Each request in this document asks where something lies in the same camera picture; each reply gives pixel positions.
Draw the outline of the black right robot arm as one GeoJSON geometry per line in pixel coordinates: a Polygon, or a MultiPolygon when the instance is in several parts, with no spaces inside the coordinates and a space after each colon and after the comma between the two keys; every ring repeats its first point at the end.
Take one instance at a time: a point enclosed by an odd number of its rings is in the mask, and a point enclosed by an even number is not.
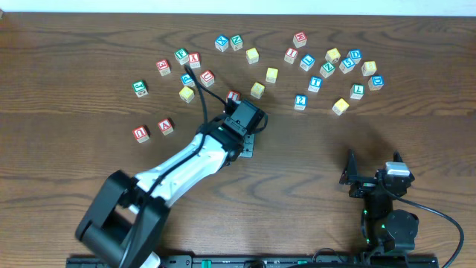
{"type": "Polygon", "coordinates": [[[393,208],[393,201],[407,194],[413,181],[414,175],[397,152],[374,176],[361,175],[353,151],[348,152],[339,183],[349,185],[349,197],[364,200],[361,231],[371,250],[382,254],[414,250],[419,218],[393,208]]]}

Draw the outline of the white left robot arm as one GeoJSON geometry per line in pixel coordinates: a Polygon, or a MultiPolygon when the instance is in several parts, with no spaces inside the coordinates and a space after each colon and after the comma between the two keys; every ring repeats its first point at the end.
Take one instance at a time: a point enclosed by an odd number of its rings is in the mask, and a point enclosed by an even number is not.
{"type": "Polygon", "coordinates": [[[221,115],[164,163],[133,177],[118,170],[100,188],[75,237],[111,267],[158,267],[154,250],[173,204],[237,159],[260,119],[221,115]]]}

